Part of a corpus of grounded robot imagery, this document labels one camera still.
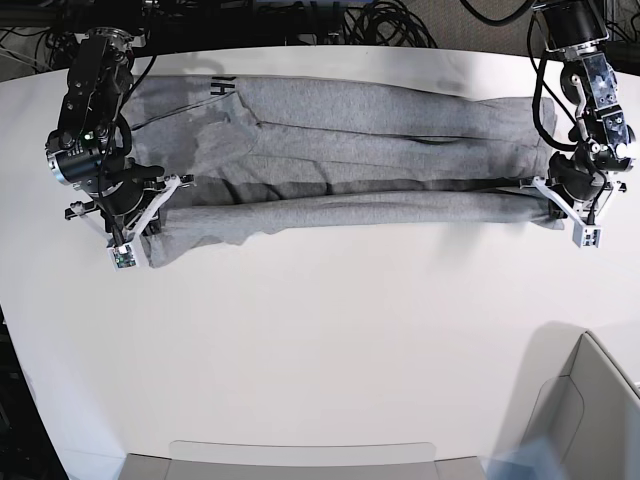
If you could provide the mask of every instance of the white table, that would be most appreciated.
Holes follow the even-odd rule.
[[[559,71],[547,72],[557,92]],[[201,52],[161,57],[153,73],[336,78],[473,99],[534,89],[525,58],[420,49]],[[575,247],[570,228],[534,225],[319,228],[116,273],[103,241],[64,220],[82,194],[45,161],[65,78],[0,84],[0,301],[74,476],[115,478],[127,452],[169,456],[175,440],[431,442],[438,459],[488,456],[517,444],[587,328],[608,334],[640,380],[640,354],[623,341],[640,329],[636,173],[599,250]],[[619,83],[640,129],[640,79]]]

